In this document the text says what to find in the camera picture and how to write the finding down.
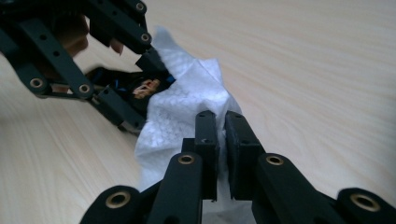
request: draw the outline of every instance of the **wood grain surface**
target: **wood grain surface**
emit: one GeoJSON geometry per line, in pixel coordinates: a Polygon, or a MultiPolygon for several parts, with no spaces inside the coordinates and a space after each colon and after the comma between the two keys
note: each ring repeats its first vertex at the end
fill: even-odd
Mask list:
{"type": "MultiPolygon", "coordinates": [[[[226,88],[264,148],[332,197],[368,189],[396,206],[396,2],[147,0],[226,88]]],[[[90,38],[76,63],[135,71],[90,38]]],[[[79,223],[115,185],[136,186],[136,137],[83,102],[33,96],[0,58],[0,223],[79,223]]]]}

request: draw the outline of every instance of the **mechanical linkage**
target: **mechanical linkage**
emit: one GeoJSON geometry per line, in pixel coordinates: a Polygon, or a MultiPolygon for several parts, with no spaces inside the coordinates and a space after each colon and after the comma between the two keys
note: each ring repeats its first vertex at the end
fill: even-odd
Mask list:
{"type": "Polygon", "coordinates": [[[3,0],[0,51],[34,95],[87,101],[116,126],[138,133],[150,96],[174,81],[150,44],[146,11],[138,0],[3,0]],[[104,45],[116,39],[141,54],[136,65],[142,72],[99,67],[84,76],[54,35],[59,23],[81,15],[89,18],[91,35],[104,45]],[[56,75],[45,74],[43,66],[56,75]]]}
{"type": "MultiPolygon", "coordinates": [[[[231,196],[252,201],[257,223],[396,223],[396,209],[372,192],[342,189],[336,200],[328,197],[289,159],[266,153],[242,115],[228,111],[225,120],[231,196]]],[[[217,199],[219,143],[212,112],[198,114],[195,125],[195,138],[183,140],[162,181],[141,193],[125,186],[104,191],[81,223],[201,223],[202,200],[217,199]]]]}

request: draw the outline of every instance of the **light wooden surface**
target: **light wooden surface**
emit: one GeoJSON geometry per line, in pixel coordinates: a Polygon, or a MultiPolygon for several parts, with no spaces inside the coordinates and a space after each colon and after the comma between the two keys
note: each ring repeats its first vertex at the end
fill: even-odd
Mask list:
{"type": "MultiPolygon", "coordinates": [[[[152,34],[219,59],[268,152],[332,197],[358,187],[396,206],[395,1],[146,4],[152,34]]],[[[81,69],[136,69],[131,52],[90,45],[81,69]]],[[[88,104],[35,98],[0,59],[0,223],[79,223],[103,190],[137,185],[135,141],[88,104]]]]}

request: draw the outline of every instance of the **white tissue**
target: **white tissue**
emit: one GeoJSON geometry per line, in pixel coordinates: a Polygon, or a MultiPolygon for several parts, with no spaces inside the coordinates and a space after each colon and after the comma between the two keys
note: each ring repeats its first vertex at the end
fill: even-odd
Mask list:
{"type": "Polygon", "coordinates": [[[139,189],[146,189],[163,179],[170,159],[181,151],[183,138],[195,136],[195,116],[210,110],[216,114],[220,141],[219,186],[218,201],[204,203],[203,223],[254,223],[249,204],[230,199],[224,117],[227,110],[241,113],[241,109],[223,86],[218,61],[192,57],[163,28],[157,29],[153,46],[176,81],[149,101],[147,123],[134,150],[141,165],[139,189]]]}

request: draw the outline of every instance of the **circular hole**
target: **circular hole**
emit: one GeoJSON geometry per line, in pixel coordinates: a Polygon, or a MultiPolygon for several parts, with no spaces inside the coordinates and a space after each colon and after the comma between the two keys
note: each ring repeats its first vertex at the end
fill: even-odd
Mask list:
{"type": "Polygon", "coordinates": [[[141,36],[143,41],[149,41],[149,35],[148,34],[142,34],[141,36]]]}
{"type": "Polygon", "coordinates": [[[141,11],[141,10],[145,9],[145,6],[142,3],[137,3],[136,4],[136,9],[141,11]]]}
{"type": "Polygon", "coordinates": [[[178,162],[184,165],[192,164],[194,162],[194,157],[191,155],[183,155],[178,158],[178,162]]]}
{"type": "Polygon", "coordinates": [[[82,93],[87,93],[90,91],[90,87],[87,84],[79,86],[78,90],[82,93]]]}
{"type": "Polygon", "coordinates": [[[315,217],[314,218],[314,223],[315,224],[329,224],[330,222],[328,222],[326,219],[324,219],[323,217],[315,217]]]}
{"type": "Polygon", "coordinates": [[[30,86],[33,88],[40,88],[44,85],[43,80],[41,78],[33,78],[30,80],[30,86]]]}
{"type": "Polygon", "coordinates": [[[111,194],[106,199],[106,206],[109,208],[123,207],[131,200],[131,194],[127,191],[119,191],[111,194]]]}
{"type": "Polygon", "coordinates": [[[201,142],[203,142],[203,143],[211,143],[212,141],[207,139],[207,138],[203,138],[203,139],[201,139],[201,142]]]}
{"type": "Polygon", "coordinates": [[[177,217],[173,217],[173,216],[167,217],[163,222],[163,224],[179,224],[179,223],[180,220],[178,220],[177,217]]]}
{"type": "Polygon", "coordinates": [[[350,200],[358,207],[370,212],[377,212],[381,209],[379,204],[374,199],[364,194],[352,194],[350,196],[350,200]]]}
{"type": "Polygon", "coordinates": [[[283,160],[278,156],[268,156],[266,158],[267,162],[273,165],[282,165],[283,160]]]}

